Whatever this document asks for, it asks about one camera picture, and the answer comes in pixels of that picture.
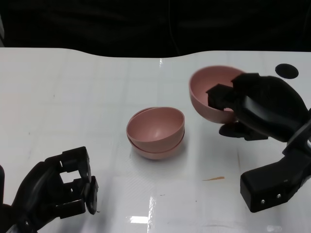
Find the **pink bowl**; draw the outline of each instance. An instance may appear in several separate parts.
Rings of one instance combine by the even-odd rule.
[[[161,152],[161,153],[150,153],[150,152],[143,151],[143,150],[139,149],[137,146],[135,146],[129,138],[128,138],[128,140],[132,144],[133,149],[137,154],[139,154],[142,157],[145,157],[147,159],[158,160],[158,159],[170,158],[170,157],[173,157],[174,155],[177,155],[178,149],[180,148],[180,145],[182,144],[182,140],[184,138],[184,135],[185,135],[185,132],[184,132],[183,137],[181,138],[180,142],[174,148],[172,148],[168,151],[165,151],[165,152]]]
[[[235,121],[233,111],[221,111],[208,106],[206,91],[219,83],[232,86],[231,80],[242,73],[244,72],[239,69],[225,66],[206,67],[194,73],[189,82],[189,91],[192,105],[198,114],[215,123],[226,124]]]
[[[185,117],[170,107],[157,107],[141,111],[132,117],[126,134],[143,151],[160,153],[174,148],[182,139]]]

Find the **stacked bowls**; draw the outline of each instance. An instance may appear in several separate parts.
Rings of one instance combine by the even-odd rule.
[[[178,109],[154,107],[141,110],[128,122],[128,140],[133,149],[149,159],[175,154],[185,134],[185,117]]]

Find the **black circle mark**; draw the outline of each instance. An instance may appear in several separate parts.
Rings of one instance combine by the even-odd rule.
[[[299,75],[298,69],[290,64],[277,65],[276,73],[284,79],[294,79]]]

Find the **table surface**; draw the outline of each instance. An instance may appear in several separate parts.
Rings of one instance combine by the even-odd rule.
[[[209,51],[176,58],[108,58],[64,49],[0,49],[0,164],[11,204],[30,169],[65,150],[86,146],[99,183],[98,210],[55,219],[41,233],[309,233],[311,182],[286,204],[250,213],[240,175],[282,158],[284,143],[246,142],[218,134],[199,116],[188,82],[200,68],[227,65],[274,75],[311,107],[311,53]],[[185,115],[185,147],[166,161],[135,154],[125,128],[137,111],[170,106]],[[224,176],[225,179],[206,181]],[[77,173],[64,174],[67,182]]]

